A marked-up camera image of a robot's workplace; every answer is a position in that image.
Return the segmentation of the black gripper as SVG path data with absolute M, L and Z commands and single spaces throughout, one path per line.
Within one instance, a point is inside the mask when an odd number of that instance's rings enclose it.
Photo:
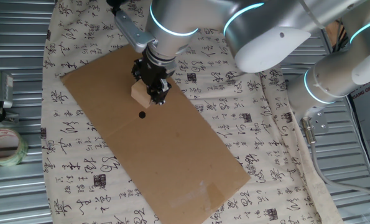
M 174 59 L 163 60 L 143 52 L 142 57 L 134 61 L 131 73 L 137 82 L 142 80 L 146 84 L 152 102 L 163 105 L 172 87 L 167 79 L 173 75 L 175 67 Z

